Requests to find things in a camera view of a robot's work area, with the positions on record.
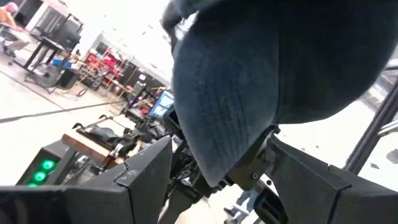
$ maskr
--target concrete floor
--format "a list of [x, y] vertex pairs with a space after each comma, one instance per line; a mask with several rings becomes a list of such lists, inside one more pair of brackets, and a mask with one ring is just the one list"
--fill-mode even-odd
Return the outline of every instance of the concrete floor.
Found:
[[[0, 56], [0, 185], [14, 185], [38, 150], [62, 136], [76, 122], [83, 124], [97, 120], [101, 114], [110, 114], [106, 106], [57, 113], [48, 116], [7, 120], [16, 116], [56, 111], [104, 103], [105, 99], [92, 91], [76, 98], [55, 92], [51, 95], [40, 87], [23, 82], [25, 71], [7, 65]], [[280, 138], [305, 152], [338, 167], [343, 166], [363, 131], [373, 117], [373, 112], [361, 102], [355, 102], [344, 111], [324, 121], [282, 126]], [[383, 139], [369, 159], [381, 169], [365, 167], [363, 177], [398, 190], [393, 178], [398, 165], [386, 160], [386, 153], [397, 147], [397, 135]], [[240, 194], [236, 186], [212, 195], [208, 203], [198, 203], [180, 216], [177, 223], [222, 223], [226, 215], [222, 208], [234, 202]]]

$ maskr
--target monitor screen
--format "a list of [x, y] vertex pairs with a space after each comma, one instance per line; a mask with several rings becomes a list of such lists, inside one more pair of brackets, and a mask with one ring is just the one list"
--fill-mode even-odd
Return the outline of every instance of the monitor screen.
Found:
[[67, 50], [73, 48], [80, 42], [80, 34], [77, 33], [79, 26], [73, 21], [66, 21], [61, 28], [55, 33], [54, 41], [58, 42], [62, 47]]
[[163, 91], [155, 105], [150, 109], [149, 115], [163, 118], [163, 115], [173, 105], [173, 103], [174, 96], [168, 91]]

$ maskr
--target black cable on floor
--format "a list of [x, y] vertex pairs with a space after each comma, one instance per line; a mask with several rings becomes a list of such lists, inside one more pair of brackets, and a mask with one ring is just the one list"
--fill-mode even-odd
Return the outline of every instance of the black cable on floor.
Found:
[[56, 113], [64, 113], [64, 112], [70, 112], [70, 111], [75, 111], [75, 110], [81, 110], [81, 109], [86, 109], [86, 108], [92, 108], [92, 107], [96, 107], [96, 106], [104, 106], [104, 105], [111, 105], [111, 104], [115, 104], [115, 103], [122, 103], [124, 100], [121, 101], [115, 101], [115, 102], [110, 102], [110, 103], [99, 103], [96, 105], [88, 105], [88, 106], [79, 106], [76, 108], [69, 108], [69, 109], [65, 109], [62, 106], [56, 104], [55, 102], [53, 102], [52, 100], [46, 98], [44, 95], [38, 93], [37, 91], [29, 88], [27, 85], [21, 83], [20, 81], [16, 80], [15, 78], [9, 76], [8, 74], [0, 71], [0, 73], [2, 73], [3, 75], [9, 77], [11, 80], [15, 81], [16, 83], [26, 87], [27, 89], [29, 89], [30, 91], [34, 92], [35, 94], [41, 96], [42, 98], [46, 99], [47, 101], [51, 102], [52, 104], [54, 104], [55, 106], [58, 106], [59, 108], [61, 108], [60, 110], [56, 110], [56, 111], [48, 111], [48, 112], [41, 112], [41, 113], [35, 113], [35, 114], [27, 114], [27, 115], [21, 115], [21, 116], [15, 116], [15, 117], [10, 117], [10, 118], [1, 118], [0, 119], [0, 124], [1, 123], [7, 123], [7, 122], [11, 122], [11, 121], [16, 121], [18, 119], [22, 119], [22, 118], [33, 118], [33, 117], [38, 117], [38, 116], [46, 116], [46, 115], [50, 115], [50, 114], [56, 114]]

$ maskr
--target window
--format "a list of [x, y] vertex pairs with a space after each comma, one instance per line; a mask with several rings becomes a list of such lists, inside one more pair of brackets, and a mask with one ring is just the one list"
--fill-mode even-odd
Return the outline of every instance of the window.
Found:
[[106, 50], [108, 49], [108, 45], [104, 44], [103, 42], [100, 42], [97, 46], [97, 48], [95, 48], [95, 50], [100, 53], [101, 55], [105, 54]]
[[37, 22], [36, 27], [44, 31], [46, 34], [57, 30], [63, 22], [65, 22], [66, 17], [56, 11], [55, 9], [48, 7], [43, 16]]

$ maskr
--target fabric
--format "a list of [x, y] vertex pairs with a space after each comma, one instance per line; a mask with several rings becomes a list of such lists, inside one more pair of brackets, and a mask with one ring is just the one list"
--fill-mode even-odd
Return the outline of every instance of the fabric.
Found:
[[120, 139], [120, 136], [115, 134], [111, 128], [101, 128], [97, 125], [94, 125], [87, 134], [104, 144], [113, 144], [116, 140]]
[[208, 183], [270, 124], [325, 119], [360, 97], [396, 46], [397, 21], [396, 1], [227, 0], [200, 11], [173, 89]]
[[208, 9], [226, 0], [175, 0], [175, 7], [180, 15], [187, 19], [197, 11]]
[[160, 23], [162, 24], [162, 27], [166, 31], [166, 33], [170, 36], [172, 54], [174, 51], [174, 47], [178, 42], [174, 28], [179, 22], [181, 22], [181, 20], [182, 17], [175, 8], [175, 1], [170, 1], [164, 10]]

